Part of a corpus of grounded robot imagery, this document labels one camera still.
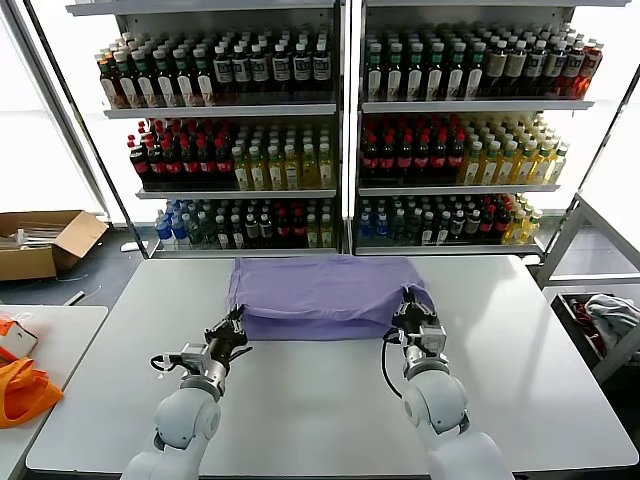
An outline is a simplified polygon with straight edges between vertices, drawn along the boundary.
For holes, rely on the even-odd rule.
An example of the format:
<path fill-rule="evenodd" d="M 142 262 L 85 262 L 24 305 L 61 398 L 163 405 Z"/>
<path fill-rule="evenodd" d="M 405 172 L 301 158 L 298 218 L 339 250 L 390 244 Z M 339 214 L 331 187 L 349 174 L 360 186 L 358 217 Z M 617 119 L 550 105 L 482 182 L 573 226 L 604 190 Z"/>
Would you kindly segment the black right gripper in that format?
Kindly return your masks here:
<path fill-rule="evenodd" d="M 402 293 L 402 301 L 392 319 L 392 326 L 396 329 L 396 343 L 403 346 L 419 345 L 422 338 L 421 327 L 437 324 L 437 313 L 422 302 L 413 289 Z"/>

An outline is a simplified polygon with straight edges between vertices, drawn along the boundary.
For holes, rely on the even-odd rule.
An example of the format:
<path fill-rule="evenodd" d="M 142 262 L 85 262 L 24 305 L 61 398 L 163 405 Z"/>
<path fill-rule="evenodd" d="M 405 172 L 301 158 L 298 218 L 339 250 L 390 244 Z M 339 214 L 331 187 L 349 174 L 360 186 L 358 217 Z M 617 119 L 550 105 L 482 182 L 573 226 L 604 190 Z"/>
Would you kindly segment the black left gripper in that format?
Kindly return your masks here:
<path fill-rule="evenodd" d="M 243 311 L 244 306 L 236 304 L 219 323 L 205 330 L 204 338 L 211 360 L 231 363 L 250 351 L 244 329 Z"/>

